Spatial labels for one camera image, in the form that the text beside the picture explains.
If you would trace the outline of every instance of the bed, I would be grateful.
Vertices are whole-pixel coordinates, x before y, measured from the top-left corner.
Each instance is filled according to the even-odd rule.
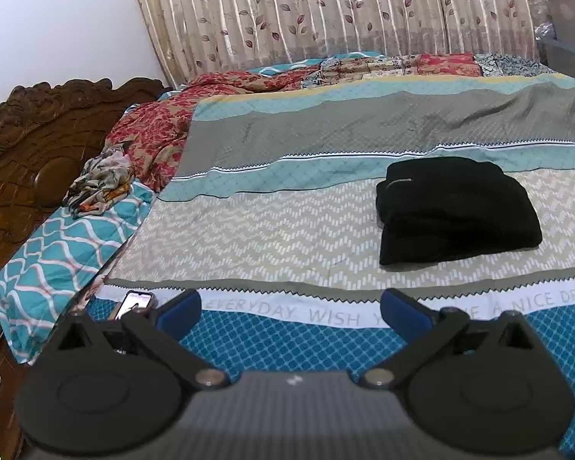
[[[136,174],[160,194],[87,311],[106,319],[129,289],[164,303],[194,287],[204,314],[181,344],[231,378],[251,368],[357,376],[403,344],[378,311],[381,291],[395,286],[474,318],[521,310],[575,392],[575,219],[567,218],[575,123],[558,129],[575,117],[575,79],[490,54],[362,55],[260,71],[267,76],[202,75],[124,116],[107,140],[133,140]],[[124,99],[112,123],[148,99]],[[173,125],[179,133],[164,137]],[[154,169],[149,150],[160,161]],[[379,268],[374,188],[388,164],[457,154],[515,173],[540,216],[541,249]],[[568,219],[564,228],[558,217]],[[575,457],[575,422],[563,449]]]
[[[16,87],[0,104],[0,268],[62,201],[83,163],[134,103],[156,100],[166,88],[135,78],[117,89],[109,79],[72,79]],[[0,454],[16,458],[23,440],[9,408],[25,365],[17,365],[0,329]]]

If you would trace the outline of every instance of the gray stripe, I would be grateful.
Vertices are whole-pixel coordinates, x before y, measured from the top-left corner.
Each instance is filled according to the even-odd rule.
[[[443,287],[416,287],[401,288],[400,290],[414,299],[439,299],[441,297],[461,297],[468,294],[481,294],[488,291],[509,291],[526,285],[534,285],[542,282],[556,280],[568,280],[575,278],[575,268],[566,270],[537,271],[535,273],[501,278],[498,280],[485,279],[472,283],[450,285]],[[308,283],[299,282],[263,282],[246,279],[222,279],[222,280],[163,280],[131,281],[121,278],[112,278],[107,285],[115,285],[126,289],[227,289],[231,291],[254,291],[254,292],[289,292],[298,296],[317,297],[329,301],[365,302],[379,301],[381,291],[346,291],[332,287],[319,287]]]
[[[575,88],[546,83],[509,95],[399,92],[299,112],[193,121],[176,176],[271,163],[291,154],[428,151],[438,144],[543,139],[575,141]]]

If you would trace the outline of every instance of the white wall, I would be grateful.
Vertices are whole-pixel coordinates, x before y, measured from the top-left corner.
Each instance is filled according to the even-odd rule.
[[[136,0],[0,0],[0,102],[68,79],[166,78]]]

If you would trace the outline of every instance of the yellow stripe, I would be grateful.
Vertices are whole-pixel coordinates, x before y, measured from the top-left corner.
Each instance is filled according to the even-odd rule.
[[[573,79],[567,75],[560,74],[560,73],[545,73],[539,76],[549,76],[554,77],[557,79]],[[264,96],[265,99],[284,99],[287,97],[296,98],[296,97],[306,97],[309,95],[317,95],[321,92],[331,91],[333,89],[340,89],[345,87],[346,85],[357,84],[358,82],[363,81],[376,81],[376,82],[414,82],[414,81],[431,81],[431,82],[453,82],[453,81],[462,81],[464,79],[468,79],[469,81],[477,81],[483,84],[498,84],[502,82],[531,82],[534,78],[527,78],[526,76],[489,76],[483,77],[480,76],[478,78],[472,78],[470,76],[457,76],[457,75],[439,75],[439,76],[418,76],[418,75],[411,75],[411,76],[377,76],[375,78],[366,78],[366,79],[358,79],[357,81],[351,82],[344,82],[340,84],[331,84],[328,86],[319,86],[317,88],[304,88],[302,90],[290,90],[290,91],[277,91],[277,92],[262,92],[262,93],[255,93],[257,98],[260,98],[261,95]],[[207,99],[201,100],[198,104],[203,104],[206,102],[248,102],[250,99],[249,95],[215,95],[214,97],[209,97]]]

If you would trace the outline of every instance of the black cloth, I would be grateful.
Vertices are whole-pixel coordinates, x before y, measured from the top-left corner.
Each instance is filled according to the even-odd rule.
[[[526,190],[492,163],[451,157],[391,164],[376,206],[382,265],[533,248],[543,239]]]

